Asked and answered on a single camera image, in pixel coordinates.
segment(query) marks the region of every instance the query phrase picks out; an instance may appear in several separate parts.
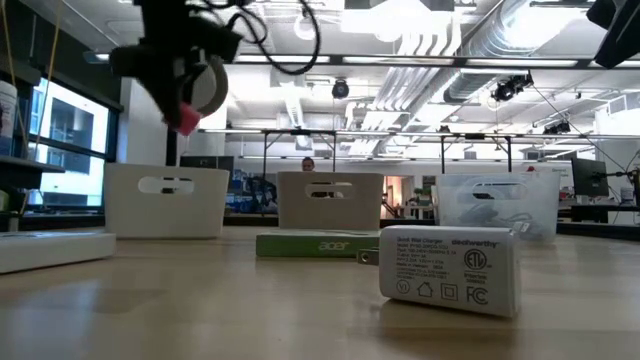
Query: bin handle cutout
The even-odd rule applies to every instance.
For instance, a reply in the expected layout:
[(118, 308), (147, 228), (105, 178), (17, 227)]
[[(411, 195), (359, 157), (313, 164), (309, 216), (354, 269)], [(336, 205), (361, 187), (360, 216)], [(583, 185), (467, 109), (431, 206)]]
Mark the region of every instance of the bin handle cutout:
[(191, 195), (195, 182), (186, 178), (145, 176), (138, 181), (138, 190), (143, 194)]
[(471, 189), (478, 200), (524, 200), (529, 188), (522, 183), (479, 183)]
[(305, 195), (313, 199), (351, 199), (353, 198), (353, 184), (348, 182), (313, 182), (307, 184)]

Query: ceiling light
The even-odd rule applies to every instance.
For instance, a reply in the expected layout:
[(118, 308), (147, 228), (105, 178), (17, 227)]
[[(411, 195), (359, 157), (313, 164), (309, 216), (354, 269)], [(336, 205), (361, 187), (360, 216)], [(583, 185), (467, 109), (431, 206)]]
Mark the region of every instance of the ceiling light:
[(343, 11), (340, 30), (357, 34), (431, 33), (435, 17), (420, 0), (388, 0), (371, 9)]
[(573, 67), (577, 60), (552, 59), (469, 59), (469, 66)]
[(439, 137), (439, 136), (442, 136), (443, 134), (436, 134), (434, 132), (402, 132), (396, 135), (397, 136), (428, 136), (428, 137), (434, 137), (437, 135)]
[(109, 62), (109, 54), (107, 53), (85, 51), (82, 53), (82, 57), (89, 64), (106, 64)]
[(258, 129), (206, 129), (200, 130), (204, 133), (216, 133), (216, 134), (260, 134), (262, 130)]
[(302, 14), (298, 15), (296, 21), (293, 23), (293, 31), (300, 39), (311, 41), (316, 38), (316, 32), (313, 28), (303, 29), (302, 22), (304, 20), (307, 20), (306, 16), (303, 16)]
[(640, 67), (640, 60), (627, 60), (616, 66), (617, 68), (629, 68), (629, 67)]
[(414, 56), (345, 56), (342, 58), (345, 64), (388, 64), (406, 66), (447, 66), (453, 64), (453, 59), (439, 59), (434, 57)]
[(393, 134), (390, 131), (336, 131), (336, 135), (351, 135), (351, 136), (387, 136)]
[[(311, 56), (306, 55), (273, 55), (272, 60), (283, 64), (306, 64), (311, 60)], [(238, 63), (269, 63), (264, 55), (238, 55), (235, 59)], [(318, 56), (316, 64), (328, 64), (328, 56)]]
[(400, 37), (402, 36), (402, 33), (400, 33), (399, 31), (381, 31), (376, 33), (376, 39), (382, 41), (382, 42), (394, 42), (397, 41), (398, 39), (400, 39)]

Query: white plastic bin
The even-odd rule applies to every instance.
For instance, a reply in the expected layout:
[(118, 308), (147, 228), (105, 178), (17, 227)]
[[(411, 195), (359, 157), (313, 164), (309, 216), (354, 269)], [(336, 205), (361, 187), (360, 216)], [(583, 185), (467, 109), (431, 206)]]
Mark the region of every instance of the white plastic bin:
[(379, 230), (383, 184), (382, 174), (279, 172), (280, 228)]
[(523, 223), (525, 240), (550, 241), (556, 234), (560, 175), (440, 175), (441, 226), (507, 227)]
[(225, 170), (106, 164), (107, 231), (118, 238), (215, 238), (228, 183)]

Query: white container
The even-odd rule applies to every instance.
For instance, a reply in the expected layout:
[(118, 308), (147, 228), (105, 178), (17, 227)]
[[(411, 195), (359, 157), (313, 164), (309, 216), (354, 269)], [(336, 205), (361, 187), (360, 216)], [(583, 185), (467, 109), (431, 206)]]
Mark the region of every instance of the white container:
[(218, 237), (228, 183), (226, 170), (106, 164), (107, 231), (118, 238)]
[(280, 228), (379, 230), (383, 184), (382, 174), (279, 172)]
[(522, 222), (524, 240), (550, 241), (556, 234), (560, 175), (440, 175), (437, 177), (441, 226), (511, 228)]
[(0, 118), (0, 155), (10, 155), (11, 139), (13, 138), (14, 119), (16, 116), (16, 103), (18, 90), (11, 84), (0, 81), (0, 106), (2, 117)]
[(104, 259), (116, 237), (104, 233), (14, 232), (0, 234), (0, 274)]

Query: desk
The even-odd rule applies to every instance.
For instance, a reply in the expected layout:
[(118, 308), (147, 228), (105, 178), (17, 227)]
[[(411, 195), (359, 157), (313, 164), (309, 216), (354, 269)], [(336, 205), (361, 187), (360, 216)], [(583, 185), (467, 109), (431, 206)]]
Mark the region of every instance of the desk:
[(633, 205), (573, 205), (571, 206), (571, 221), (584, 220), (598, 223), (609, 223), (609, 212), (640, 212), (640, 207)]
[(640, 353), (640, 247), (522, 249), (513, 320), (389, 301), (355, 260), (256, 260), (264, 229), (130, 241), (105, 261), (3, 276), (0, 359), (601, 360)]

